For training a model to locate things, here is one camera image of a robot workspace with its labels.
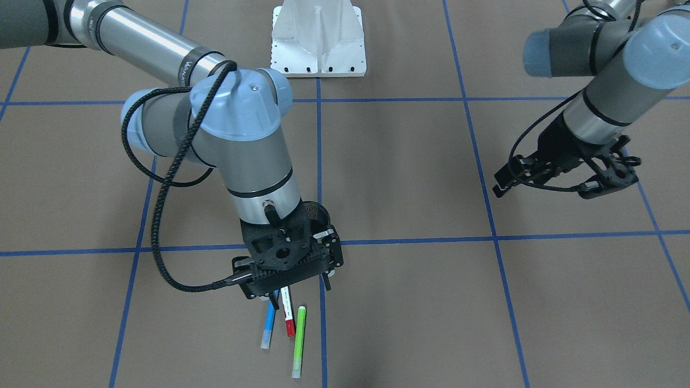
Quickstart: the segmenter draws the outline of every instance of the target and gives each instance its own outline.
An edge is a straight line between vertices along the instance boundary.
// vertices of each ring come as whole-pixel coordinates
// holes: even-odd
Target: marker
[[[302,376],[302,352],[304,351],[304,323],[306,321],[306,307],[297,310],[297,336],[295,337],[295,355],[293,356],[293,378]]]
[[[283,310],[285,310],[285,328],[288,337],[295,336],[295,320],[293,319],[293,304],[290,302],[290,287],[280,289],[280,296],[283,297]]]
[[[274,291],[273,294],[277,297],[278,291]],[[264,325],[264,337],[261,340],[261,348],[268,349],[270,347],[270,335],[273,332],[273,321],[275,321],[275,308],[273,308],[273,303],[268,301],[268,312],[266,312],[266,324]]]

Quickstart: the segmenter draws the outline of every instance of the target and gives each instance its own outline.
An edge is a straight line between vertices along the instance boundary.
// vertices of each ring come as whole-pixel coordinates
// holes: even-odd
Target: green marker
[[[306,307],[300,306],[297,310],[297,334],[295,336],[295,356],[293,358],[293,378],[302,375],[302,352],[304,350],[304,321],[306,320]]]

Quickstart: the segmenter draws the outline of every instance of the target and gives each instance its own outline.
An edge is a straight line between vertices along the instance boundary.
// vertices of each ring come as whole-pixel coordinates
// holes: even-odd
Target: red marker
[[[293,304],[290,302],[290,287],[280,289],[280,296],[283,298],[283,310],[285,310],[285,328],[288,337],[295,336],[295,320],[293,319]]]

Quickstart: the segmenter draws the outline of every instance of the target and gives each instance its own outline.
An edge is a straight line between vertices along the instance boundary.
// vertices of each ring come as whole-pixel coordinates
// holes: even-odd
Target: screw hole
[[[287,258],[290,255],[290,249],[281,248],[275,252],[275,257],[279,259]]]

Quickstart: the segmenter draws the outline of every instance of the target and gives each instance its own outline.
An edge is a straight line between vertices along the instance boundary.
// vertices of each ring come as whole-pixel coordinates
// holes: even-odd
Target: blue tape line
[[[153,158],[151,172],[156,173],[156,157]],[[129,316],[129,307],[132,301],[132,291],[134,290],[134,281],[137,275],[137,267],[139,266],[139,254],[141,252],[141,242],[144,240],[144,229],[146,229],[146,218],[148,216],[148,206],[151,200],[151,193],[153,190],[153,180],[149,178],[148,187],[146,188],[146,198],[144,200],[144,209],[141,211],[141,225],[139,226],[139,235],[137,236],[137,248],[132,259],[132,269],[130,270],[129,283],[127,284],[127,294],[125,296],[125,305],[122,309],[122,319],[120,320],[120,330],[117,334],[117,345],[115,346],[115,356],[112,359],[112,369],[110,370],[110,384],[109,388],[115,388],[115,380],[117,378],[117,369],[120,365],[120,354],[122,352],[122,342],[125,338],[125,329],[127,327],[127,317]]]
[[[661,231],[663,235],[690,235],[690,229],[681,229],[678,231]]]
[[[470,138],[472,139],[472,149],[475,155],[475,160],[477,162],[477,169],[479,172],[479,179],[482,184],[482,193],[484,195],[484,204],[486,206],[486,214],[489,218],[489,226],[491,227],[491,237],[493,238],[493,246],[496,252],[496,259],[498,263],[498,269],[501,273],[501,281],[503,283],[503,292],[505,294],[506,298],[506,304],[508,307],[508,313],[510,315],[511,319],[511,326],[513,327],[513,337],[515,338],[515,348],[517,350],[517,357],[520,361],[520,370],[522,371],[522,379],[524,381],[524,386],[525,388],[529,388],[529,377],[527,375],[527,368],[525,365],[524,361],[524,356],[522,353],[522,344],[520,342],[520,334],[518,332],[518,323],[515,319],[515,313],[513,311],[513,302],[511,299],[511,292],[510,288],[508,287],[508,279],[506,277],[505,273],[505,268],[503,267],[503,258],[501,254],[501,248],[498,243],[498,239],[496,238],[496,227],[495,223],[493,221],[493,214],[491,211],[491,203],[489,202],[489,193],[486,190],[486,181],[484,179],[484,172],[482,170],[482,160],[479,155],[479,148],[477,147],[477,140],[475,137],[474,133],[474,125],[472,122],[472,116],[470,114],[470,108],[469,108],[469,103],[467,102],[467,94],[465,92],[465,85],[464,81],[462,78],[462,69],[460,68],[460,59],[457,55],[457,46],[455,45],[455,37],[453,36],[453,27],[451,25],[451,17],[448,12],[448,4],[446,0],[443,0],[443,9],[446,15],[446,25],[448,27],[448,36],[450,37],[451,40],[451,47],[453,49],[453,58],[455,60],[455,69],[457,71],[457,80],[460,83],[460,92],[462,93],[462,97],[464,99],[463,104],[465,107],[465,115],[467,117],[467,126],[469,128],[470,132]]]
[[[388,244],[434,244],[439,242],[477,242],[493,241],[493,237],[432,237],[432,238],[393,238],[384,240],[343,240],[341,245],[388,245]]]
[[[317,185],[317,202],[322,203],[323,196],[323,159],[322,159],[322,137],[321,137],[321,125],[322,125],[322,98],[321,98],[321,79],[316,79],[316,185]]]
[[[179,22],[179,34],[184,34],[184,26],[187,23],[187,10],[189,9],[189,0],[184,0],[184,9],[182,10],[182,20]]]
[[[8,102],[9,106],[44,106],[44,105],[122,105],[125,101],[16,101]]]
[[[680,279],[680,275],[678,274],[676,264],[673,262],[673,258],[671,257],[671,253],[669,252],[669,249],[666,246],[666,241],[664,240],[664,233],[662,233],[661,230],[659,229],[659,224],[656,222],[656,217],[654,216],[654,212],[651,210],[651,205],[649,204],[649,200],[647,199],[647,194],[644,192],[644,188],[642,187],[641,182],[638,182],[638,189],[640,189],[640,195],[642,196],[642,201],[644,202],[644,206],[647,208],[647,212],[649,213],[649,218],[651,218],[651,223],[654,225],[654,230],[656,230],[657,235],[659,237],[659,243],[661,244],[661,248],[664,251],[664,255],[666,255],[666,261],[669,263],[669,267],[671,268],[671,273],[673,274],[673,278],[676,279],[676,284],[678,285],[678,289],[680,290],[680,295],[682,296],[683,300],[685,301],[685,307],[687,308],[688,312],[690,313],[690,299],[688,299],[688,294],[685,291],[685,287],[683,286],[682,280]]]
[[[409,98],[349,98],[349,99],[321,99],[322,103],[339,102],[425,102],[425,101],[563,101],[567,97],[550,96],[517,96],[517,97],[409,97]],[[668,100],[687,100],[690,96],[665,97]],[[314,98],[294,99],[294,103],[314,104],[319,100]],[[8,101],[3,106],[45,106],[45,105],[122,105],[125,101]]]
[[[379,97],[379,98],[325,98],[323,102],[425,102],[462,101],[463,97]]]
[[[161,252],[184,252],[184,251],[225,251],[228,249],[244,249],[244,244],[221,244],[221,245],[186,245],[186,246],[161,246]],[[150,246],[142,247],[142,252],[151,252]]]
[[[601,238],[601,237],[631,237],[657,235],[655,231],[632,231],[632,232],[599,232],[599,233],[559,233],[553,235],[501,235],[496,236],[499,241],[515,240],[552,240],[566,238]]]
[[[599,232],[599,233],[561,233],[561,234],[542,234],[542,235],[497,235],[498,241],[520,241],[520,240],[554,240],[569,238],[604,238],[604,237],[635,237],[649,235],[690,235],[689,229],[679,229],[674,231],[631,231],[631,232]],[[342,245],[390,245],[390,244],[438,244],[453,242],[481,242],[493,241],[492,236],[479,237],[432,237],[432,238],[397,238],[382,240],[343,240]],[[188,245],[188,246],[162,246],[161,251],[225,251],[231,249],[245,249],[243,244],[225,245]],[[135,251],[151,252],[150,247],[136,248],[102,248],[102,249],[62,249],[51,251],[0,251],[0,258],[12,258],[19,256],[57,256],[57,255],[87,255],[101,253],[134,253]]]
[[[0,109],[0,122],[2,121],[2,118],[5,117],[5,111],[7,110],[8,103],[10,102],[10,99],[12,99],[14,88],[17,87],[19,76],[21,75],[21,71],[24,69],[24,64],[26,63],[26,58],[29,56],[30,51],[31,47],[27,47],[26,50],[24,50],[24,55],[21,57],[21,61],[19,61],[19,66],[17,66],[17,71],[14,73],[14,78],[12,79],[12,84],[10,84],[10,89],[7,91],[7,95],[5,96],[5,103],[3,104],[2,109]]]
[[[328,388],[328,343],[326,336],[326,286],[319,276],[319,305],[321,308],[321,386]]]
[[[0,258],[18,256],[58,256],[58,255],[87,255],[100,253],[134,253],[136,248],[102,248],[102,249],[57,249],[46,251],[7,251],[0,252]]]
[[[466,97],[465,101],[563,101],[568,97],[518,96],[518,97]]]
[[[565,0],[561,0],[561,2],[563,3],[563,8],[565,8],[565,12],[570,13],[570,7],[568,7],[568,3],[566,3]]]

